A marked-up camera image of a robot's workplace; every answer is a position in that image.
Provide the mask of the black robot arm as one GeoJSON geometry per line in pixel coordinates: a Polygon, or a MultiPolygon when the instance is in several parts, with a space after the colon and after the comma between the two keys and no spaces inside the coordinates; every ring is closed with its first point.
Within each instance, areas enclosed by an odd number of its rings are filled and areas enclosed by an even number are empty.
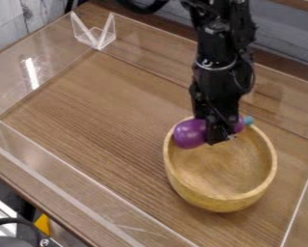
{"type": "Polygon", "coordinates": [[[237,135],[239,102],[255,83],[251,43],[257,24],[250,0],[179,0],[198,37],[190,95],[195,118],[205,122],[205,142],[237,135]]]}

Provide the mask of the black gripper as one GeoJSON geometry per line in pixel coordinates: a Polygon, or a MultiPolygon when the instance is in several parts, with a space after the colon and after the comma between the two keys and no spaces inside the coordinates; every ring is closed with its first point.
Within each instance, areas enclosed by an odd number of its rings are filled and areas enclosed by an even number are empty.
{"type": "Polygon", "coordinates": [[[239,101],[255,81],[253,54],[241,51],[227,64],[199,55],[193,70],[193,111],[206,119],[206,142],[213,146],[237,135],[239,101]]]}

